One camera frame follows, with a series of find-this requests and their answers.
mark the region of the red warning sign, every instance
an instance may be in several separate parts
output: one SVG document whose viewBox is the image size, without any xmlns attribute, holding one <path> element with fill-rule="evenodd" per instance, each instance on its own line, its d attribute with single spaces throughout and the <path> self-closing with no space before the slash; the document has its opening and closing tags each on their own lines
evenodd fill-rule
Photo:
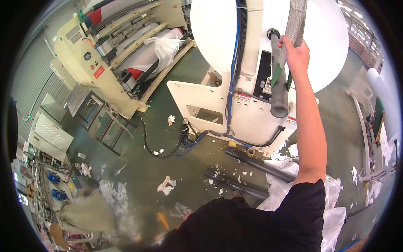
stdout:
<svg viewBox="0 0 403 252">
<path fill-rule="evenodd" d="M 95 71 L 94 76 L 95 79 L 98 79 L 99 76 L 101 76 L 101 74 L 105 71 L 105 68 L 103 66 L 100 66 L 97 71 Z"/>
</svg>

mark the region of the hole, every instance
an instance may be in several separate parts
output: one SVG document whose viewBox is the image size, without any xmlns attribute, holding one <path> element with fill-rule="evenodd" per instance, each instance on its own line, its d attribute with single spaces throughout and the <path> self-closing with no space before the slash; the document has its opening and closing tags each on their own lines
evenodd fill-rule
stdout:
<svg viewBox="0 0 403 252">
<path fill-rule="evenodd" d="M 222 114 L 217 111 L 200 108 L 192 105 L 186 105 L 190 115 L 195 118 L 206 120 L 209 122 L 223 124 Z"/>
</svg>

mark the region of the metal stand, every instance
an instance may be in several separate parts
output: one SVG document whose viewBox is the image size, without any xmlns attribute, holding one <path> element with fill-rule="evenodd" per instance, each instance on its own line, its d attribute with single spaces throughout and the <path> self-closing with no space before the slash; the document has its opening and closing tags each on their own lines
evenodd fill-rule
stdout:
<svg viewBox="0 0 403 252">
<path fill-rule="evenodd" d="M 91 126 L 93 125 L 94 121 L 97 119 L 98 115 L 101 113 L 103 109 L 109 110 L 109 108 L 106 106 L 106 103 L 99 97 L 97 96 L 93 91 L 91 91 L 89 88 L 81 86 L 81 85 L 76 85 L 74 89 L 71 91 L 70 95 L 67 97 L 66 100 L 67 108 L 69 109 L 71 116 L 78 120 L 78 122 L 81 124 L 81 126 L 87 131 L 90 131 Z M 93 108 L 85 114 L 85 110 L 87 106 L 90 104 L 95 104 Z M 134 128 L 137 128 L 134 124 L 132 124 L 128 119 L 125 117 L 121 116 L 118 113 L 110 114 L 114 118 L 122 118 L 124 122 L 122 125 L 126 127 L 127 125 L 131 125 Z M 107 145 L 105 143 L 106 136 L 108 135 L 109 131 L 114 125 L 113 118 L 109 118 L 108 121 L 106 122 L 106 127 L 102 129 L 100 134 L 98 136 L 95 136 L 95 138 L 102 143 L 105 147 L 107 147 L 109 150 L 114 152 L 116 155 L 120 156 L 120 153 L 115 151 L 114 148 L 116 146 L 116 143 L 118 142 L 120 136 L 122 135 L 124 128 L 120 127 L 118 130 L 117 134 L 115 135 L 114 139 L 112 140 L 110 145 Z"/>
</svg>

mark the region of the black cable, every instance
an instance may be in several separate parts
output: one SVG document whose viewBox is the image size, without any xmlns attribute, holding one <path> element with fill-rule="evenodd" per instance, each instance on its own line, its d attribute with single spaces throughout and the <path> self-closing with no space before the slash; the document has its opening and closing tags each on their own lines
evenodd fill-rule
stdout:
<svg viewBox="0 0 403 252">
<path fill-rule="evenodd" d="M 173 151 L 171 151 L 169 154 L 167 154 L 167 155 L 163 155 L 163 156 L 159 156 L 159 155 L 155 155 L 154 154 L 154 151 L 152 151 L 152 150 L 150 150 L 150 148 L 148 147 L 148 143 L 147 143 L 147 131 L 145 130 L 145 123 L 144 123 L 144 121 L 138 116 L 138 115 L 135 115 L 138 119 L 140 119 L 140 121 L 142 122 L 142 124 L 143 124 L 143 130 L 144 130 L 144 145 L 145 145 L 145 148 L 147 149 L 147 151 L 151 154 L 151 155 L 153 155 L 154 157 L 156 157 L 156 158 L 167 158 L 167 157 L 170 157 L 170 156 L 172 156 L 173 154 L 175 154 L 175 152 L 179 149 L 179 147 L 181 146 L 181 144 L 182 144 L 182 137 L 184 136 L 184 135 L 186 135 L 187 134 L 187 132 L 189 131 L 189 130 L 186 130 L 185 129 L 185 127 L 187 128 L 187 125 L 186 124 L 183 124 L 182 125 L 182 127 L 181 127 L 181 135 L 180 135 L 180 137 L 179 137 L 179 141 L 178 141 L 178 144 L 176 145 L 176 147 L 175 147 L 175 149 L 173 150 Z"/>
</svg>

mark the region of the person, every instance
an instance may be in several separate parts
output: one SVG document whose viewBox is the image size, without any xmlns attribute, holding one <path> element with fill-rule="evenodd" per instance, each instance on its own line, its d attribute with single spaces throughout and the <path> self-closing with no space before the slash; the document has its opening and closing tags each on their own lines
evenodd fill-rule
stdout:
<svg viewBox="0 0 403 252">
<path fill-rule="evenodd" d="M 325 208 L 326 138 L 308 79 L 309 48 L 286 36 L 287 64 L 297 95 L 299 172 L 280 207 L 251 208 L 237 192 L 215 199 L 146 251 L 320 251 Z"/>
</svg>

